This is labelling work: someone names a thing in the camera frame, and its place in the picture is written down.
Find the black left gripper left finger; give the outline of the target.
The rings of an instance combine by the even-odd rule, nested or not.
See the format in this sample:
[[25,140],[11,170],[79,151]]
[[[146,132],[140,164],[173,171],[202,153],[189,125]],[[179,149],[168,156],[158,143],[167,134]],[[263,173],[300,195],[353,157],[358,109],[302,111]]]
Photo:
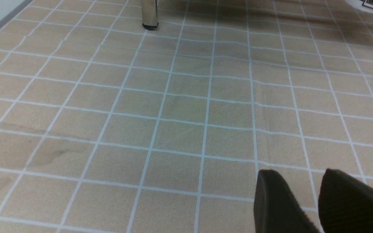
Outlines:
[[256,233],[318,233],[299,206],[286,180],[274,170],[260,170],[254,198]]

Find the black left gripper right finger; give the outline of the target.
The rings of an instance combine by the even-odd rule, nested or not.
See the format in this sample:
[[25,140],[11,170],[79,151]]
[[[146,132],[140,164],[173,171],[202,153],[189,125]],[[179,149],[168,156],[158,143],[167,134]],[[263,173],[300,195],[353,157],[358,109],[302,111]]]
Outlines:
[[337,169],[326,169],[318,198],[325,233],[373,233],[373,188]]

